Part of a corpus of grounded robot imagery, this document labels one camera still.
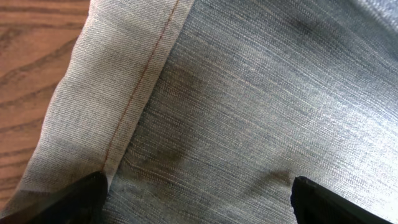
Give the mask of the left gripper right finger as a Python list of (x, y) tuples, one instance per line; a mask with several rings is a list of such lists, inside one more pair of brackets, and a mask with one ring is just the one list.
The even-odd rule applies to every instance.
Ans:
[(294, 179), (290, 202), (298, 224), (391, 224), (304, 176)]

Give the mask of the light blue denim shorts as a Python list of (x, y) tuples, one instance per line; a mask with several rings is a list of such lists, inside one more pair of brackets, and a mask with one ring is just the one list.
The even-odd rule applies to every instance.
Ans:
[(298, 175), (396, 222), (397, 2), (92, 1), (1, 215), (97, 170), (104, 223), (294, 223)]

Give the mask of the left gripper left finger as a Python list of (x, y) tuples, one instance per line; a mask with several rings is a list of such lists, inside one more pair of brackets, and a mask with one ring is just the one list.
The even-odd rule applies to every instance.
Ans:
[(16, 213), (1, 218), (1, 224), (94, 224), (108, 194), (108, 180), (94, 172)]

